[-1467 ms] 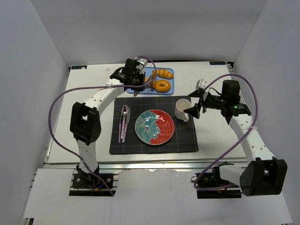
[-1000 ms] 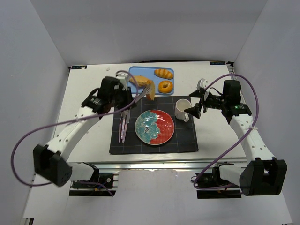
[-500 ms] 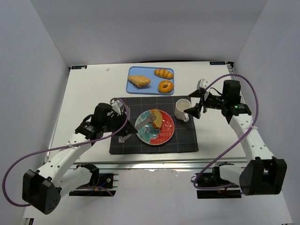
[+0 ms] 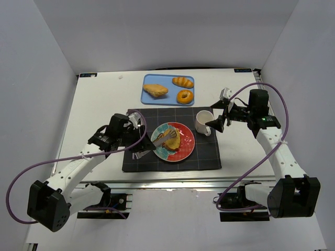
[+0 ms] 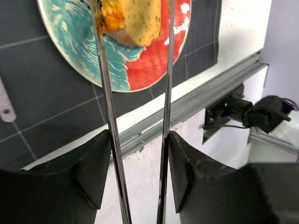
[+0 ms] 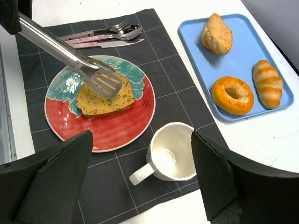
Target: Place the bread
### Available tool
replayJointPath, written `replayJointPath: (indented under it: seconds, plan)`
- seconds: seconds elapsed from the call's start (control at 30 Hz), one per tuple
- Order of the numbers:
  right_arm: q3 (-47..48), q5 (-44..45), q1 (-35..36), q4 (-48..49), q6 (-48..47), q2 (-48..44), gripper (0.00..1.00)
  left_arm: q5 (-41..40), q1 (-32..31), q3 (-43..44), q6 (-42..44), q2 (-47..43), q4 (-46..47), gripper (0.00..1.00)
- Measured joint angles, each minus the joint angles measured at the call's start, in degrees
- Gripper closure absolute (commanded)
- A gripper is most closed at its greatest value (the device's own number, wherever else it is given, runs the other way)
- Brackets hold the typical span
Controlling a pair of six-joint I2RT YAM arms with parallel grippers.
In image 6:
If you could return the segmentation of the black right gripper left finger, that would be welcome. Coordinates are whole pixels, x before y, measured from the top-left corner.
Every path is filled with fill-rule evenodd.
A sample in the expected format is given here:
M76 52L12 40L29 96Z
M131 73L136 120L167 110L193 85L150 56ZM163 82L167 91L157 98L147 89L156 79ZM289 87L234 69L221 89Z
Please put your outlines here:
M69 224L93 148L93 134L72 138L0 167L2 224Z

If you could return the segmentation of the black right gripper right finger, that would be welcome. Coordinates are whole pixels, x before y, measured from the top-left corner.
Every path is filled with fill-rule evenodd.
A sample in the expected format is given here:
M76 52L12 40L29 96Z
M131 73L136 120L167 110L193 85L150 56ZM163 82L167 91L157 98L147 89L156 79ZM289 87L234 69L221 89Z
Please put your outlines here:
M298 173L248 159L197 131L192 133L191 144L209 222L298 223Z

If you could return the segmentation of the brown cake slice bread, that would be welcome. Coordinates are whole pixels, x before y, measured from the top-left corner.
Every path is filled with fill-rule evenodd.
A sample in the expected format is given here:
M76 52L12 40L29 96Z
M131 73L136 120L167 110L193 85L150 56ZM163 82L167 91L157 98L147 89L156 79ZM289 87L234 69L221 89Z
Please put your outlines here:
M116 73L123 81L119 93L107 99L93 90L88 83L83 83L77 95L77 107L87 118L106 117L124 111L135 105L136 99L130 82L123 75Z

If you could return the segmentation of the white ceramic mug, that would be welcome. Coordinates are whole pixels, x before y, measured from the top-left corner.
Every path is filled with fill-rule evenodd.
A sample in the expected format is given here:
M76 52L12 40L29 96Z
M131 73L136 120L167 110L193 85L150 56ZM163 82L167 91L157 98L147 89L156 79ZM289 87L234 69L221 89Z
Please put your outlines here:
M193 128L185 123L172 122L158 129L150 141L147 164L130 177L137 185L150 175L164 181L188 181L196 175L191 135Z

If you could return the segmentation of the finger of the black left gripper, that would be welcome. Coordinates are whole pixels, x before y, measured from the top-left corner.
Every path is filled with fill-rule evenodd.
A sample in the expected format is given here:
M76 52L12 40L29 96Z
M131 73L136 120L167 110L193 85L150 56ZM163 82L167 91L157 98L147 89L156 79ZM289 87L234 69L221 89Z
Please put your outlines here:
M19 22L19 0L0 0L0 24L11 35L21 31Z

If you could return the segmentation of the metal serving tongs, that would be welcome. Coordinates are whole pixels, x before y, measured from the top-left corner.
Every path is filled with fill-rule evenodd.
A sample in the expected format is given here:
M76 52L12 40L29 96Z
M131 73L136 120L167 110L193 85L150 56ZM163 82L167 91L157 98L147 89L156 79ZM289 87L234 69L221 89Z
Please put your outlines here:
M100 95L111 99L118 94L122 80L112 67L79 53L21 12L18 15L22 36L75 70Z

